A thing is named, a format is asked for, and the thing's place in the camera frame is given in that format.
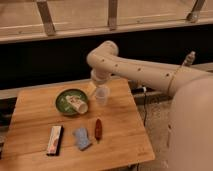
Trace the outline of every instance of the gray cloth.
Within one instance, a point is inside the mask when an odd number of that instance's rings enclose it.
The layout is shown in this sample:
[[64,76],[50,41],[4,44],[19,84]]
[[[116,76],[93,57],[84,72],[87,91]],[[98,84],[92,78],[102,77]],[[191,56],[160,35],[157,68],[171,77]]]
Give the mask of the gray cloth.
[[91,145],[91,141],[87,136],[87,129],[84,127],[78,128],[73,132],[76,138],[76,145],[79,150],[84,150]]

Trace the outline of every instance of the wooden table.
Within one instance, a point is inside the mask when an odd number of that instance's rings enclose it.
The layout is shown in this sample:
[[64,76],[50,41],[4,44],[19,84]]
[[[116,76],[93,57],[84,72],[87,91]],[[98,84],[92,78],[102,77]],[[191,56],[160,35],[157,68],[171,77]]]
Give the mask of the wooden table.
[[[55,99],[70,88],[86,91],[88,83],[23,90],[19,93],[3,147],[1,171],[94,171],[127,166],[154,159],[154,153],[125,79],[109,81],[108,104],[98,106],[93,97],[89,111],[65,117],[57,111]],[[102,120],[103,139],[97,144],[94,126]],[[46,156],[51,127],[63,125],[60,155]],[[75,146],[73,130],[86,127],[93,145],[85,151]]]

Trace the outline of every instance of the plastic cup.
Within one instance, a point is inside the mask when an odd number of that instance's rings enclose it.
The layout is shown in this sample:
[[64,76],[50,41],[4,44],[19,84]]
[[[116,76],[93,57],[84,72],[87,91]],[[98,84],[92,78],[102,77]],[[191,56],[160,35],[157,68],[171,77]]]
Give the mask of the plastic cup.
[[105,106],[107,104],[109,94],[110,94],[109,87],[107,87],[107,86],[97,87],[97,89],[95,91],[95,98],[96,98],[97,103],[100,106]]

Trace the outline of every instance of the dark wall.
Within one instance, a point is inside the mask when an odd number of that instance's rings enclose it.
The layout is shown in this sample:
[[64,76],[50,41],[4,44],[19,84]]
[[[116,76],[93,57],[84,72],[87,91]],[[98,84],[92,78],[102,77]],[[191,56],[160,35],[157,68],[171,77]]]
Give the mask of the dark wall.
[[213,25],[0,45],[0,89],[90,77],[87,54],[113,40],[125,58],[181,64],[212,62]]

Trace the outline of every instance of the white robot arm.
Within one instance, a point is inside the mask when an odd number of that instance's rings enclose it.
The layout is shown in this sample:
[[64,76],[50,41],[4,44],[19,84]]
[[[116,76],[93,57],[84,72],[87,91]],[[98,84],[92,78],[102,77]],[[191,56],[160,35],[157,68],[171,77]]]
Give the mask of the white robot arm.
[[93,82],[104,84],[113,73],[174,97],[170,111],[169,170],[212,171],[213,74],[117,55],[118,47],[112,41],[88,54]]

